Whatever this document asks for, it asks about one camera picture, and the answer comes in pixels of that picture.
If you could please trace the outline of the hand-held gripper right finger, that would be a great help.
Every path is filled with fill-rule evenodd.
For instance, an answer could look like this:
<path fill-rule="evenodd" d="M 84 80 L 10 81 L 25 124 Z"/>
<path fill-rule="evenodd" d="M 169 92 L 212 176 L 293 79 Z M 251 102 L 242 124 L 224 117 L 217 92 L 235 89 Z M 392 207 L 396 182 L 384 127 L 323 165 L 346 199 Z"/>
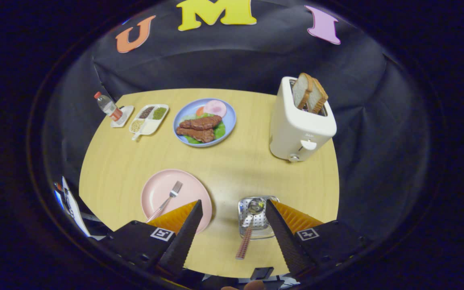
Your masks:
<path fill-rule="evenodd" d="M 281 202 L 265 214 L 291 276 L 297 281 L 330 273 L 365 252 L 372 239 L 338 220 L 323 223 Z"/>

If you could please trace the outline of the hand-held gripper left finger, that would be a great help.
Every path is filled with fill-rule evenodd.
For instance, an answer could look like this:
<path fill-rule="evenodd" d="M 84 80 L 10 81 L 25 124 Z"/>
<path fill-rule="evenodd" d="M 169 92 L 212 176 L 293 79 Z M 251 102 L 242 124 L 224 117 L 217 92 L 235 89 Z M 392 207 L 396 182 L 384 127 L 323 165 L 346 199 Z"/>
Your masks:
<path fill-rule="evenodd" d="M 106 246 L 141 270 L 174 278 L 184 267 L 202 217 L 201 200 L 196 200 L 148 223 L 129 222 L 107 235 Z"/>

